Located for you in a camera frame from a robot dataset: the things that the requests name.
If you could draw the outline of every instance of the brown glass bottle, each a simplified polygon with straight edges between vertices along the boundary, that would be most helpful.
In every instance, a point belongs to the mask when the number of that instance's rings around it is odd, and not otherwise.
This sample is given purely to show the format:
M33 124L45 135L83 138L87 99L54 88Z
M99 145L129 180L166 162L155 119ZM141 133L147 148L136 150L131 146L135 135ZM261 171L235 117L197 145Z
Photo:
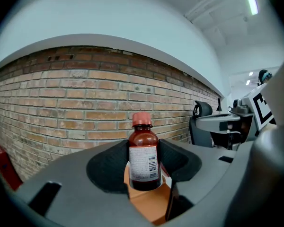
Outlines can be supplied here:
M129 182L139 191L150 191L161 184L158 137L151 131L151 116L147 112L133 115L134 133L129 137Z

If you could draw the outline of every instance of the ceiling light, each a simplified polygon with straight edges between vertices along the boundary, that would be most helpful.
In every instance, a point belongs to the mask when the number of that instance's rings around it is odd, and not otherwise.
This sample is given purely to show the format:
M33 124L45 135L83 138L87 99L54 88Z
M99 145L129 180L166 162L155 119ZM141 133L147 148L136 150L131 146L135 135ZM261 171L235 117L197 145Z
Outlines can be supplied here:
M257 9L257 1L256 0L248 0L249 6L250 6L250 10L251 10L251 14L255 15L258 13L258 9Z

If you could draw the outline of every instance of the black chair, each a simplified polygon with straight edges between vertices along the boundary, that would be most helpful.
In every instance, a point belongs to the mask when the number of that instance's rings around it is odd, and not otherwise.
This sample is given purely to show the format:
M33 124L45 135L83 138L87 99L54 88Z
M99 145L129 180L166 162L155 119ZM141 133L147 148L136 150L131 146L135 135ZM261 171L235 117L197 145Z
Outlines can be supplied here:
M193 116L189 120L189 132L191 143L198 146L213 147L211 134L208 131L198 129L195 125L195 120L198 117L212 115L212 107L205 102L196 101L197 105L194 108Z

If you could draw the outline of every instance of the bottle label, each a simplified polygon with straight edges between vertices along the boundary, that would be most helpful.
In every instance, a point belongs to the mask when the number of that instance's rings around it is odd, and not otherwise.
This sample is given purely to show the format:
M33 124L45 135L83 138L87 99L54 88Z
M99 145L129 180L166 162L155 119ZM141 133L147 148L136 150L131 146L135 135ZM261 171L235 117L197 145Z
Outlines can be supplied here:
M138 182L157 180L157 146L129 147L129 176Z

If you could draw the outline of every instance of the orange cardboard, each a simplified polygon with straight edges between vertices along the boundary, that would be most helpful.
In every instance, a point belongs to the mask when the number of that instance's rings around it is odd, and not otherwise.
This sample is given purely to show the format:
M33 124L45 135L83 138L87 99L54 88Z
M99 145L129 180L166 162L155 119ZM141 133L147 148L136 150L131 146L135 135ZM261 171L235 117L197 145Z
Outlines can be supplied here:
M138 191L129 185L129 166L124 172L124 183L127 184L130 202L136 209L151 223L161 225L165 223L170 195L170 187L166 184L165 177L162 176L163 183L160 187L152 191Z

